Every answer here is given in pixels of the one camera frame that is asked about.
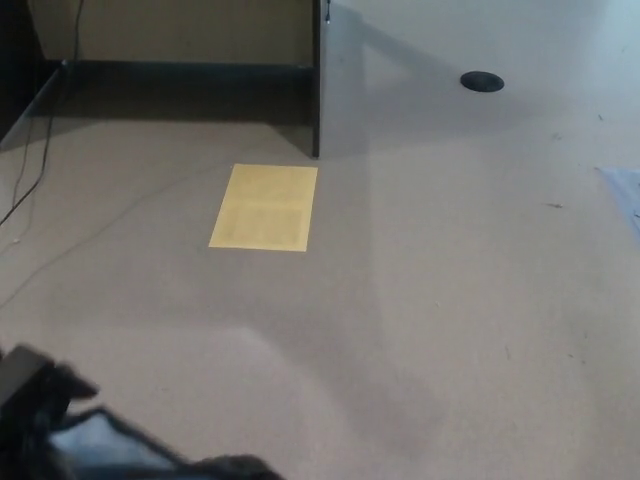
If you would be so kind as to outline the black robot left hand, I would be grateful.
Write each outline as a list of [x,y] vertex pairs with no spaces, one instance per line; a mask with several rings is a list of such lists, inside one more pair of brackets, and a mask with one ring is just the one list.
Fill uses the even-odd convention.
[[28,344],[1,358],[1,448],[16,449],[44,438],[74,401],[98,394],[93,382]]

